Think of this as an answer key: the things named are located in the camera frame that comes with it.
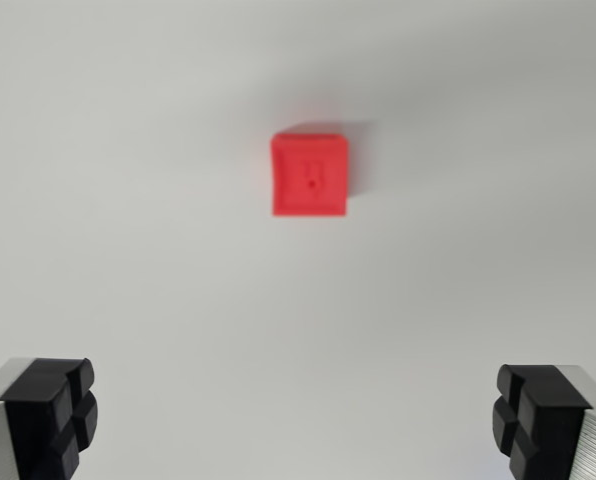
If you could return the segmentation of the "black-tipped silver gripper right finger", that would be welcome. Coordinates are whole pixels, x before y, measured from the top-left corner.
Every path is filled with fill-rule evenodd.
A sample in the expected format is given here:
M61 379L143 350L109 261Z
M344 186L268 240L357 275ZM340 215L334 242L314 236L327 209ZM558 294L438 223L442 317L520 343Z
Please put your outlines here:
M574 365L509 365L492 411L516 479L596 479L596 382Z

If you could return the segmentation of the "black-tipped silver gripper left finger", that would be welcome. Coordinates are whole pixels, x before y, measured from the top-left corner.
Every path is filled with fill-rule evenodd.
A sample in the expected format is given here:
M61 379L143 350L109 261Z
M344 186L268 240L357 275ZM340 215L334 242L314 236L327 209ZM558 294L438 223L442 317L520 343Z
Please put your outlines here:
M98 405L87 359L12 358L0 367L0 479L71 479Z

